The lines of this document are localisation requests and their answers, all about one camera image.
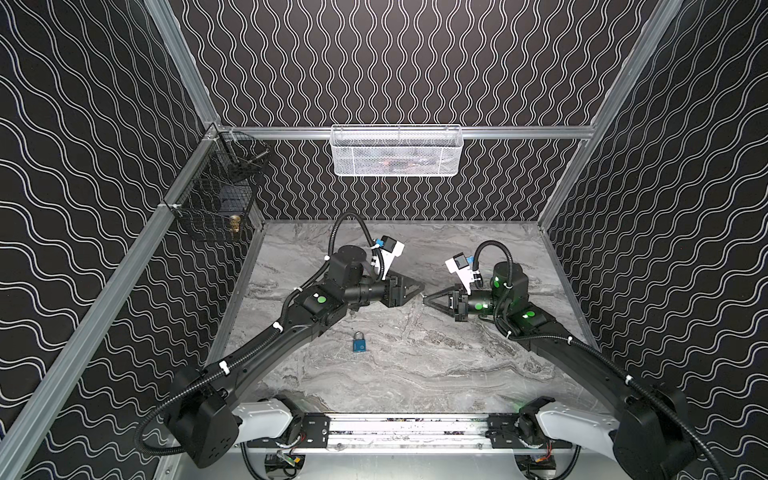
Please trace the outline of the blue padlock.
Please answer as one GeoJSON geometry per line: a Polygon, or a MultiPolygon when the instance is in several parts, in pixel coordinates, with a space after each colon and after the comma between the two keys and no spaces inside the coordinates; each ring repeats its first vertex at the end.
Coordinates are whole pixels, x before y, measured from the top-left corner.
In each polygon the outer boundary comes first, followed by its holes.
{"type": "Polygon", "coordinates": [[[353,334],[352,351],[354,353],[367,351],[366,338],[363,332],[357,331],[353,334]]]}

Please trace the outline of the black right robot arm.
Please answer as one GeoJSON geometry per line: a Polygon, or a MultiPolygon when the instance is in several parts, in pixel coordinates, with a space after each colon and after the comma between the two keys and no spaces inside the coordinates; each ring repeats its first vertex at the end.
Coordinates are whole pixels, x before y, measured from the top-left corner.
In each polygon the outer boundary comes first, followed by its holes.
{"type": "Polygon", "coordinates": [[[458,284],[426,296],[425,306],[457,322],[476,317],[490,323],[506,340],[577,381],[608,410],[598,415],[538,397],[518,410],[513,428],[522,443],[569,442],[616,462],[632,479],[672,479],[700,457],[718,478],[726,478],[690,424],[683,392],[631,375],[534,304],[529,278],[506,245],[486,240],[473,255],[459,253],[446,266],[458,284]]]}

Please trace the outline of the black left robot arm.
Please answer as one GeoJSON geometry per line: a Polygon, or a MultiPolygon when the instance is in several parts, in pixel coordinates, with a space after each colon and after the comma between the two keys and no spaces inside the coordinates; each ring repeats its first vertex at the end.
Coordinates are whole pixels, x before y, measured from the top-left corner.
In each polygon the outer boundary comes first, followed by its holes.
{"type": "Polygon", "coordinates": [[[379,302],[399,308],[418,296],[423,283],[392,271],[403,242],[362,232],[366,245],[335,245],[341,224],[334,223],[322,266],[284,300],[278,318],[234,353],[196,369],[177,371],[169,392],[134,433],[135,449],[147,456],[188,455],[199,468],[217,462],[233,446],[253,440],[289,437],[295,413],[280,401],[256,410],[240,398],[289,354],[322,336],[349,312],[379,302]]]}

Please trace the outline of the brass padlock in basket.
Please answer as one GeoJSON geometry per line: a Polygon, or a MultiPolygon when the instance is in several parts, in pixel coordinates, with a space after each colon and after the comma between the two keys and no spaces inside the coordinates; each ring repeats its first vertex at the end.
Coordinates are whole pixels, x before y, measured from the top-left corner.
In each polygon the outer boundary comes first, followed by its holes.
{"type": "Polygon", "coordinates": [[[242,219],[239,215],[232,215],[229,217],[230,232],[233,235],[239,235],[241,232],[242,219]]]}

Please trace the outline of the aluminium linear rail base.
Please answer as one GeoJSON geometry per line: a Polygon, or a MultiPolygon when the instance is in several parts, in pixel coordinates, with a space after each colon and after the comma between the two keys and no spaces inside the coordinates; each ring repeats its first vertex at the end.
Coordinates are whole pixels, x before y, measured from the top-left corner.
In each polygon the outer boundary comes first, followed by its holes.
{"type": "Polygon", "coordinates": [[[547,405],[534,415],[543,438],[520,437],[515,414],[308,414],[294,452],[546,454],[582,449],[613,456],[619,422],[610,415],[547,405]]]}

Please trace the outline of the aluminium horizontal back rail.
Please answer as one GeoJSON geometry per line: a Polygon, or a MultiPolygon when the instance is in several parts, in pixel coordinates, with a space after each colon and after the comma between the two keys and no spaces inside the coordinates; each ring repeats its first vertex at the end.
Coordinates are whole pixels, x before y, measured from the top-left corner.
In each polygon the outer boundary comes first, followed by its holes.
{"type": "Polygon", "coordinates": [[[336,125],[332,127],[222,127],[223,132],[260,140],[320,140],[349,138],[458,138],[464,140],[591,139],[590,126],[468,126],[457,125],[336,125]]]}

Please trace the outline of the aluminium frame corner post right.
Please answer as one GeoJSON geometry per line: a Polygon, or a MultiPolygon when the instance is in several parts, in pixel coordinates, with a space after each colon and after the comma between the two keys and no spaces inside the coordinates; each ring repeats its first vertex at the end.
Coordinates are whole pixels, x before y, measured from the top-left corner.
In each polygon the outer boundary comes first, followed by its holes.
{"type": "Polygon", "coordinates": [[[565,203],[568,194],[586,167],[595,148],[606,134],[608,127],[615,120],[621,106],[631,93],[645,65],[655,52],[682,4],[682,1],[673,0],[656,3],[650,18],[642,27],[632,50],[623,62],[617,77],[590,123],[590,136],[580,141],[539,217],[538,226],[543,233],[546,233],[554,223],[558,211],[565,203]]]}

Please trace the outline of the aluminium frame corner post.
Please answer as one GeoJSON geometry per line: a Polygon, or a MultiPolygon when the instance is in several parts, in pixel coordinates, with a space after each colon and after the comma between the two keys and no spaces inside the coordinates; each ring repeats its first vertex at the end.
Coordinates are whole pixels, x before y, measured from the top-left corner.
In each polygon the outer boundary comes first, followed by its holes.
{"type": "Polygon", "coordinates": [[[147,0],[145,5],[179,73],[181,84],[187,91],[198,118],[203,124],[220,126],[220,116],[204,85],[195,58],[184,38],[181,25],[170,2],[147,0]]]}
{"type": "Polygon", "coordinates": [[[543,233],[546,233],[554,223],[558,211],[565,203],[568,194],[586,167],[595,148],[606,134],[608,127],[615,120],[621,106],[631,93],[645,65],[655,52],[682,4],[682,1],[673,0],[656,3],[650,18],[642,27],[632,50],[623,62],[617,77],[590,123],[590,136],[580,141],[539,217],[538,226],[543,233]]]}

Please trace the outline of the aluminium frame corner post left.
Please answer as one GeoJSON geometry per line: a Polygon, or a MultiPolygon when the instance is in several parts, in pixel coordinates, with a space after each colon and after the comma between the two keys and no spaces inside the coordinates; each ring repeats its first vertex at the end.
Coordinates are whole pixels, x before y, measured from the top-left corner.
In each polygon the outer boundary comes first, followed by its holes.
{"type": "Polygon", "coordinates": [[[170,2],[147,0],[145,5],[179,73],[181,84],[187,91],[198,118],[203,124],[220,126],[220,116],[204,85],[195,58],[184,38],[181,25],[170,2]]]}

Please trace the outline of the aluminium left side rail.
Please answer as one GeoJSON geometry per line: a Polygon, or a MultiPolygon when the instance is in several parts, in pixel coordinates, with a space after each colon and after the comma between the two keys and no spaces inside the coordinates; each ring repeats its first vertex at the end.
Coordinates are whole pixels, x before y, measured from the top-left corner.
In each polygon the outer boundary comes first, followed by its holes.
{"type": "Polygon", "coordinates": [[[63,404],[87,364],[111,328],[142,272],[175,220],[173,206],[182,202],[185,189],[195,177],[219,136],[212,124],[157,205],[140,235],[111,275],[84,319],[26,403],[1,443],[1,477],[19,479],[31,462],[63,404]]]}

